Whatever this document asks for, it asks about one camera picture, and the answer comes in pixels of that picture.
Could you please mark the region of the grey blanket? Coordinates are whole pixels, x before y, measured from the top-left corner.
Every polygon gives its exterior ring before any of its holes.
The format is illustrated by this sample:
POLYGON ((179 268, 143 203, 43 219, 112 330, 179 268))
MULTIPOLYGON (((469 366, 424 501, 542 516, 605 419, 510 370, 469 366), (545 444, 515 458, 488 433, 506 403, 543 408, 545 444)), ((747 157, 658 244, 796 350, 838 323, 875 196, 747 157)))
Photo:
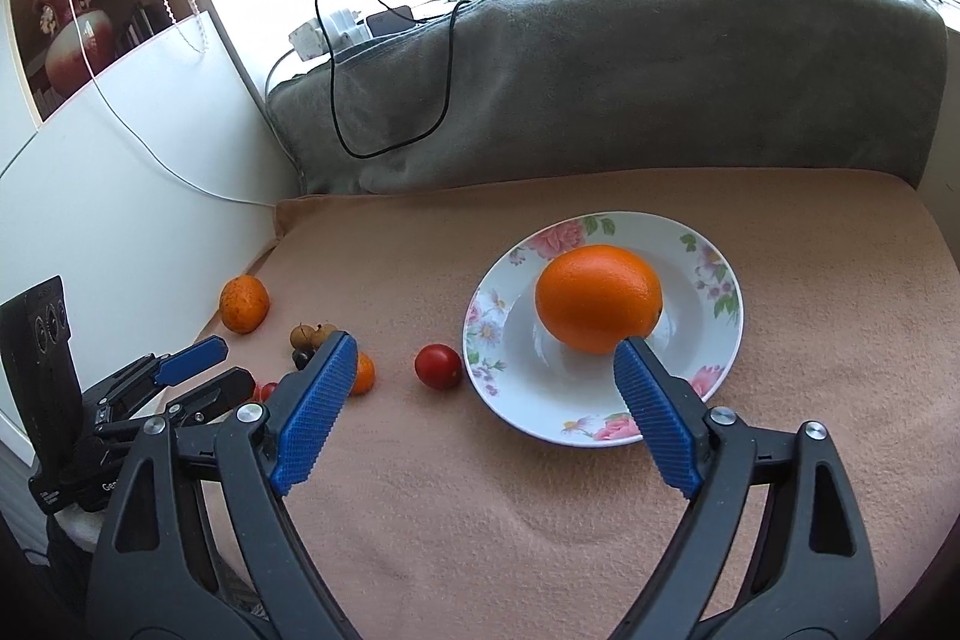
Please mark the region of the grey blanket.
POLYGON ((275 86, 308 193, 659 167, 918 184, 946 91, 924 0, 475 0, 275 86))

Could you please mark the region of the white cabinet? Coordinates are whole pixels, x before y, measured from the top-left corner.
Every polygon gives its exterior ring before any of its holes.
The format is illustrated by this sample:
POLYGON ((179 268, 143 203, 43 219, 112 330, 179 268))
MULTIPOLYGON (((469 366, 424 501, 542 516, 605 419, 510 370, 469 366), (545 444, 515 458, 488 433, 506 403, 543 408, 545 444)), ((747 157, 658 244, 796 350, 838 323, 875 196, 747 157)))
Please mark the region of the white cabinet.
POLYGON ((298 190, 212 18, 195 16, 2 146, 2 296, 62 280, 91 386, 194 341, 298 190))

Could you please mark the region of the stemmed brown longan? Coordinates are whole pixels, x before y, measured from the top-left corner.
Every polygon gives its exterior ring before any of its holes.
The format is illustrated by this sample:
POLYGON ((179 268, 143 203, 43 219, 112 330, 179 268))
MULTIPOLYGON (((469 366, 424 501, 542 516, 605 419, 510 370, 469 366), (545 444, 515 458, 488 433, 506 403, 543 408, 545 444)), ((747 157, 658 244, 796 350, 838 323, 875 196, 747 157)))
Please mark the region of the stemmed brown longan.
POLYGON ((338 328, 332 323, 324 323, 324 325, 319 325, 316 330, 314 330, 313 337, 311 338, 311 344, 313 347, 319 347, 324 344, 327 339, 329 339, 334 333, 337 333, 338 328))

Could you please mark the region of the small red cherry tomato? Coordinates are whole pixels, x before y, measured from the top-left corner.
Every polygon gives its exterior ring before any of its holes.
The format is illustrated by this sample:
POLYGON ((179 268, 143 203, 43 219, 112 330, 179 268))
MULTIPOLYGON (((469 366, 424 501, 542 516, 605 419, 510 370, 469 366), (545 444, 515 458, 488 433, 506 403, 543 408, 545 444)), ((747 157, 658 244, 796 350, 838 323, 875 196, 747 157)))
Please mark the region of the small red cherry tomato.
POLYGON ((256 403, 265 403, 265 401, 267 401, 267 399, 275 393, 277 388, 278 383, 276 381, 262 383, 262 385, 257 386, 256 390, 254 390, 254 396, 252 396, 252 399, 256 403))

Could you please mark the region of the speckled rough orange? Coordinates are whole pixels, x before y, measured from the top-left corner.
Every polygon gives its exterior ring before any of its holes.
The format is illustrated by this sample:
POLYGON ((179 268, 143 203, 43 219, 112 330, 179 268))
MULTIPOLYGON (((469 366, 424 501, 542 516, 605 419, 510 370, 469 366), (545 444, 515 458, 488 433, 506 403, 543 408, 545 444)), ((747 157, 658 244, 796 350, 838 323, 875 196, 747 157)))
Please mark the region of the speckled rough orange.
POLYGON ((221 289, 218 314, 224 328, 236 335, 249 335, 257 330, 268 310, 270 296, 267 287, 256 276, 236 276, 221 289))

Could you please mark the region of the large red tomato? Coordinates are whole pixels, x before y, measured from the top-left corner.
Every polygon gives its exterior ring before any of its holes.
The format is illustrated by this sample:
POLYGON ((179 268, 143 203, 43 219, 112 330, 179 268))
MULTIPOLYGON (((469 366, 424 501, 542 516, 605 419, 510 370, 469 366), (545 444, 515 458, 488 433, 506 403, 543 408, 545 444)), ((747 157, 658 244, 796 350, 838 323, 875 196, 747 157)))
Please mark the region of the large red tomato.
POLYGON ((416 354, 415 374, 428 388, 452 390, 462 380, 464 365, 452 347, 433 342, 416 354))

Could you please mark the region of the red white vase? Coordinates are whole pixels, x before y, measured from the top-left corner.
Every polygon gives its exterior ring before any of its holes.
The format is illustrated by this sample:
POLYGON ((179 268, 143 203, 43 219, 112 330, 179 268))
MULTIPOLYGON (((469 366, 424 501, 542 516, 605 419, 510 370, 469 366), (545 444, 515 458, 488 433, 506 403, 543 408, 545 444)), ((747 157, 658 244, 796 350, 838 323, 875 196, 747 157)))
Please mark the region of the red white vase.
POLYGON ((114 62, 114 28, 96 0, 34 0, 32 9, 49 39, 44 71, 60 97, 73 96, 114 62))

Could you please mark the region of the dark purple grape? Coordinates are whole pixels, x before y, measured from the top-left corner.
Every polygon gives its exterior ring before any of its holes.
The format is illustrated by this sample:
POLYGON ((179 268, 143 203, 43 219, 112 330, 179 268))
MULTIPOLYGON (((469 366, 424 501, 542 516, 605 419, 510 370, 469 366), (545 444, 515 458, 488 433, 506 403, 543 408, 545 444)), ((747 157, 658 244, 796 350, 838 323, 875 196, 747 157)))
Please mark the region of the dark purple grape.
POLYGON ((295 349, 295 351, 291 353, 291 360, 293 364, 295 364, 296 369, 302 370, 309 364, 309 360, 311 360, 313 356, 313 351, 309 351, 309 349, 295 349))

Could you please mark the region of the white power strip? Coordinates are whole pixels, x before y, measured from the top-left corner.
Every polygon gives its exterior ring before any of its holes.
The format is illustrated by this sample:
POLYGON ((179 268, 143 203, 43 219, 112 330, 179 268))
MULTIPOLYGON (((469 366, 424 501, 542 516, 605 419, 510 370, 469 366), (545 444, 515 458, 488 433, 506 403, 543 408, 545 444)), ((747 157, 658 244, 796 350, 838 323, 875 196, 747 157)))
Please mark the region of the white power strip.
POLYGON ((321 14, 288 34, 288 41, 303 62, 342 52, 371 41, 373 33, 364 19, 350 10, 321 14))

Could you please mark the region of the large smooth orange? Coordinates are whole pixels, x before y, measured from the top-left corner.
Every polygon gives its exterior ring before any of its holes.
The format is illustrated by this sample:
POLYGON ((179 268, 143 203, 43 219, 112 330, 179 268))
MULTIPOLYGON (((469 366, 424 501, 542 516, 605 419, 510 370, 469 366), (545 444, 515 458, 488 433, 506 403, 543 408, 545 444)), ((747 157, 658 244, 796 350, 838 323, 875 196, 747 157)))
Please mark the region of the large smooth orange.
POLYGON ((615 245, 583 245, 551 260, 534 299, 553 338, 596 356, 612 353, 622 339, 647 338, 664 308, 658 273, 640 255, 615 245))

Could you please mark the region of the floral white plate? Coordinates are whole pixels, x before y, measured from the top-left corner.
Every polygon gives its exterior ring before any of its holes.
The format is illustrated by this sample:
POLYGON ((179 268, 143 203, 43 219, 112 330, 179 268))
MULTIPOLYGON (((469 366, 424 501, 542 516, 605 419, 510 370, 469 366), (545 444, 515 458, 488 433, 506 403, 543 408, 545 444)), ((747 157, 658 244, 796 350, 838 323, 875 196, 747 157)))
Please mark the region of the floral white plate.
POLYGON ((462 356, 483 403, 544 442, 607 448, 641 438, 613 381, 612 357, 565 346, 535 314, 535 283, 545 266, 581 245, 601 244, 640 255, 658 273, 664 308, 647 344, 701 399, 718 391, 739 354, 742 289, 731 263, 698 230, 636 211, 542 227, 501 255, 475 287, 462 356))

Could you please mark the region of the peach table cloth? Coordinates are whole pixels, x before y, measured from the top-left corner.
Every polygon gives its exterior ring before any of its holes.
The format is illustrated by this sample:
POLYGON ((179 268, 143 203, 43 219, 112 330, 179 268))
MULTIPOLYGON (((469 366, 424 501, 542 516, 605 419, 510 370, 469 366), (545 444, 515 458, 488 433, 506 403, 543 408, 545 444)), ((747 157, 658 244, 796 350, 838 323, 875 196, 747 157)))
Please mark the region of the peach table cloth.
POLYGON ((905 182, 866 170, 636 170, 280 203, 260 265, 267 321, 229 359, 288 369, 293 326, 328 321, 374 360, 286 505, 368 638, 604 638, 682 516, 646 448, 548 445, 413 359, 454 342, 494 260, 540 227, 646 211, 731 262, 745 333, 718 401, 750 424, 827 425, 864 516, 885 608, 958 513, 958 271, 905 182))

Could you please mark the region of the round brown longan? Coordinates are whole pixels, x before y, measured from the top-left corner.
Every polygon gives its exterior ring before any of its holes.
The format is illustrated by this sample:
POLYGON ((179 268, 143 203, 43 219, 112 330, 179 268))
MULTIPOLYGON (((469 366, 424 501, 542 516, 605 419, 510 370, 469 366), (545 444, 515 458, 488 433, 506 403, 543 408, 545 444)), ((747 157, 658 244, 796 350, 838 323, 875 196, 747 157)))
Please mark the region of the round brown longan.
POLYGON ((314 328, 308 323, 300 323, 290 331, 290 344, 296 351, 309 351, 313 347, 314 328))

